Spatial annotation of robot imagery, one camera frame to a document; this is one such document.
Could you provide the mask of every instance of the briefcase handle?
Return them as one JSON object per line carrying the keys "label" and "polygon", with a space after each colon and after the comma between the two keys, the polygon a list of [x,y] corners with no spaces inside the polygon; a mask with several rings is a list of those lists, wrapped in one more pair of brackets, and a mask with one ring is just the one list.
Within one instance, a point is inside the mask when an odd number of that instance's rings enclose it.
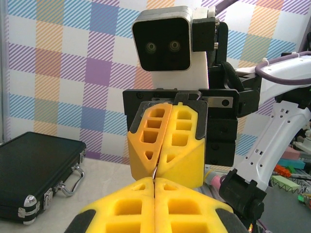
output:
{"label": "briefcase handle", "polygon": [[74,192],[77,190],[79,184],[81,183],[81,181],[84,179],[85,177],[85,173],[82,170],[82,168],[76,164],[75,166],[73,166],[72,171],[78,171],[80,173],[80,178],[78,179],[78,181],[73,185],[71,191],[67,189],[66,185],[61,181],[58,186],[56,187],[56,190],[61,190],[67,197],[71,197]]}

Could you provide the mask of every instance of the white cable tie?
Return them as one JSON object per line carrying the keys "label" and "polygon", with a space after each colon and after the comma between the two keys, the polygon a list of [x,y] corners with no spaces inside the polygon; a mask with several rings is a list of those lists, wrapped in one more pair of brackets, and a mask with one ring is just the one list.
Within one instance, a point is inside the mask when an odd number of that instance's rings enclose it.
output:
{"label": "white cable tie", "polygon": [[266,57],[264,57],[264,58],[262,59],[262,61],[263,61],[263,62],[267,62],[267,63],[268,63],[268,66],[270,65],[270,62],[268,61],[268,59],[267,59]]}
{"label": "white cable tie", "polygon": [[298,52],[292,52],[292,54],[297,54],[298,57],[300,57],[300,54]]}

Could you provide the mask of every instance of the metal screw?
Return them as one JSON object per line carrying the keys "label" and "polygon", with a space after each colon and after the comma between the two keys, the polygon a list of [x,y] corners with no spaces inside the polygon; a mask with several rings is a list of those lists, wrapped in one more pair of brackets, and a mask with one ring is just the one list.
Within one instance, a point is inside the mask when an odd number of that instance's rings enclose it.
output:
{"label": "metal screw", "polygon": [[222,101],[222,105],[225,106],[225,107],[228,106],[229,104],[230,104],[229,100],[223,100]]}
{"label": "metal screw", "polygon": [[216,18],[215,19],[215,26],[218,27],[220,25],[220,20],[219,18]]}
{"label": "metal screw", "polygon": [[29,197],[29,203],[33,203],[35,201],[35,197],[32,196],[32,197]]}

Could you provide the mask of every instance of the briefcase latch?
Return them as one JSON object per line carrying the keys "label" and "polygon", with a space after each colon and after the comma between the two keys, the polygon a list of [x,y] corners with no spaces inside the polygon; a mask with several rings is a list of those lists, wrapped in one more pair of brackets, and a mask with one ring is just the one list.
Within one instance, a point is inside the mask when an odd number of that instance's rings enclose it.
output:
{"label": "briefcase latch", "polygon": [[43,199],[43,209],[44,210],[47,210],[50,207],[52,199],[53,199],[53,191],[52,191],[52,188],[50,188],[44,194],[44,199]]}
{"label": "briefcase latch", "polygon": [[85,157],[86,157],[86,151],[84,150],[80,153],[80,163],[83,163]]}

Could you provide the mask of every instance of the yellow foam block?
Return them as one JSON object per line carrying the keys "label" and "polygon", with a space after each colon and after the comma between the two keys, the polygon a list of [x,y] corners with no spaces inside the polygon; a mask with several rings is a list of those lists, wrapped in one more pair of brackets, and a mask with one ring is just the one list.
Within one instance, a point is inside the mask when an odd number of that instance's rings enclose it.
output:
{"label": "yellow foam block", "polygon": [[203,184],[205,139],[195,138],[198,113],[174,105],[166,128],[156,176],[188,188]]}
{"label": "yellow foam block", "polygon": [[159,159],[172,105],[156,104],[144,112],[136,133],[128,132],[131,173],[135,180],[152,175]]}
{"label": "yellow foam block", "polygon": [[227,204],[172,181],[155,180],[155,233],[227,233],[216,209]]}
{"label": "yellow foam block", "polygon": [[154,184],[144,178],[81,210],[96,214],[86,233],[153,233]]}

